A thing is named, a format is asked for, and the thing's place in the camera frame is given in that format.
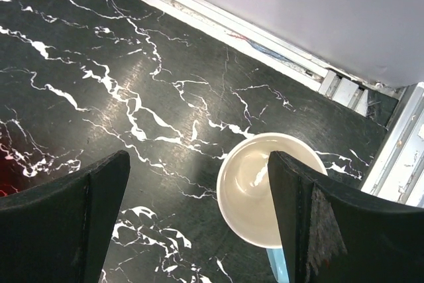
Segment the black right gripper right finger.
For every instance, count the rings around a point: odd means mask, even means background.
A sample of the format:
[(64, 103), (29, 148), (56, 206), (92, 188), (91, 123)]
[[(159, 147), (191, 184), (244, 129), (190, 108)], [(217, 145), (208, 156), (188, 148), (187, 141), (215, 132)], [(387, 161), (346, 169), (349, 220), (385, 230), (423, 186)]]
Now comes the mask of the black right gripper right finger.
[(422, 282), (423, 210), (274, 151), (268, 176), (290, 282)]

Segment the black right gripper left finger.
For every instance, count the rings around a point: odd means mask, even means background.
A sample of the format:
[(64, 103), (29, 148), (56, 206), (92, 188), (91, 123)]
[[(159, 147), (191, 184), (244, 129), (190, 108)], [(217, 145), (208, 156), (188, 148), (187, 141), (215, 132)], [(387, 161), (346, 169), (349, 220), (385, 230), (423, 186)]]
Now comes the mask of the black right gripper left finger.
[(119, 150), (66, 176), (1, 184), (1, 281), (98, 282), (130, 174)]

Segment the blue ceramic cup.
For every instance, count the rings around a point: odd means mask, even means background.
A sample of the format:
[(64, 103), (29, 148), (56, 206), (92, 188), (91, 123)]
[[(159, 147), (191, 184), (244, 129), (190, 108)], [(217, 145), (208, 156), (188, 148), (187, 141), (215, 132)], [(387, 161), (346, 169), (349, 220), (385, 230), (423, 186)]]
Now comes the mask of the blue ceramic cup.
[(288, 282), (268, 178), (268, 158), (275, 150), (327, 175), (322, 160), (303, 141), (283, 133), (261, 133), (238, 143), (224, 159), (217, 176), (217, 201), (227, 225), (241, 239), (266, 249), (276, 282)]

